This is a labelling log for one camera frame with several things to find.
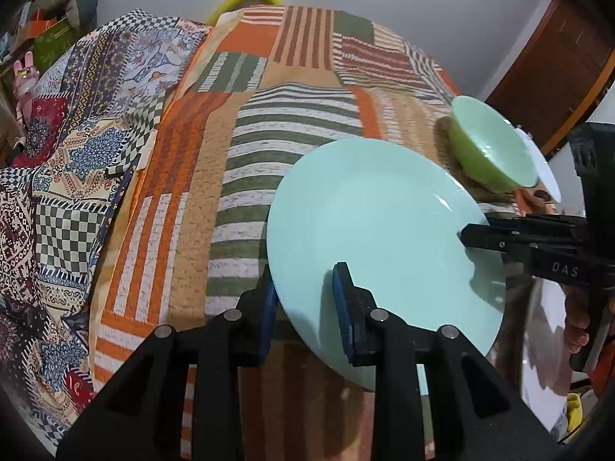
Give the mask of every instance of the silver screw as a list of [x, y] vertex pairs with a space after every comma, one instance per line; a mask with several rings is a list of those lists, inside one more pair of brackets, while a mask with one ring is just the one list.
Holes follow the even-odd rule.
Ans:
[[454, 340], [457, 336], [459, 336], [459, 329], [455, 326], [451, 326], [450, 324], [442, 326], [440, 331], [445, 338], [449, 338], [451, 340]]
[[383, 308], [374, 308], [370, 312], [370, 317], [375, 321], [383, 322], [389, 318], [389, 313]]
[[236, 308], [230, 308], [224, 313], [224, 318], [230, 322], [235, 322], [241, 319], [244, 314], [241, 313], [241, 310]]
[[157, 338], [164, 340], [164, 338], [168, 338], [169, 336], [171, 336], [172, 332], [173, 332], [173, 328], [171, 326], [164, 325], [164, 326], [158, 326], [154, 330], [154, 335]]

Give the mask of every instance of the bowl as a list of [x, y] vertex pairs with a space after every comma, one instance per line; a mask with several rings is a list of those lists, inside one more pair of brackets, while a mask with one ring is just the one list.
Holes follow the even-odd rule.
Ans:
[[536, 185], [530, 151], [508, 119], [466, 95], [452, 106], [451, 150], [466, 175], [496, 194]]

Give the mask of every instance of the light blue plate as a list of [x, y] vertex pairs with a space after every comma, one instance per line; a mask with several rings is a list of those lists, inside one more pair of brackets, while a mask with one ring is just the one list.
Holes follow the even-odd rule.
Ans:
[[[331, 269], [408, 324], [457, 326], [486, 354], [504, 309], [500, 253], [465, 249], [457, 234], [487, 220], [448, 173], [405, 147], [352, 138], [294, 164], [274, 197], [267, 254], [280, 302], [305, 343], [345, 378], [375, 388], [374, 368], [342, 349]], [[427, 393], [421, 377], [421, 392]]]

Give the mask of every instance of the striped blanket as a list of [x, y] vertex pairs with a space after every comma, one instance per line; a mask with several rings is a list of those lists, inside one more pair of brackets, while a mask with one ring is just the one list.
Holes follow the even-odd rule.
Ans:
[[[513, 211], [449, 157], [454, 87], [428, 55], [345, 12], [251, 7], [222, 15], [159, 126], [132, 206], [103, 253], [90, 325], [99, 390], [159, 324], [206, 323], [256, 284], [269, 206], [302, 155], [348, 137], [423, 154], [482, 203]], [[262, 369], [241, 375], [248, 459], [368, 459], [373, 394], [344, 381], [283, 315]], [[194, 371], [182, 453], [189, 454]]]

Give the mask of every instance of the bedspread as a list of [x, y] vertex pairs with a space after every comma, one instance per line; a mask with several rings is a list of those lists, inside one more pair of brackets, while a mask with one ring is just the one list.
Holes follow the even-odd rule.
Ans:
[[[134, 212], [114, 232], [116, 265], [92, 322], [95, 389], [157, 325], [203, 325], [255, 286], [278, 183], [322, 144], [356, 136], [403, 144], [477, 201], [513, 211], [511, 195], [485, 191], [449, 157], [453, 96], [434, 60], [367, 19], [306, 7], [222, 15], [165, 112]], [[242, 370], [241, 395], [247, 459], [369, 457], [373, 394], [320, 362], [283, 314], [264, 368]]]
[[30, 167], [0, 170], [0, 381], [52, 453], [93, 396], [88, 303], [106, 233], [208, 28], [137, 10], [80, 39], [37, 85]]

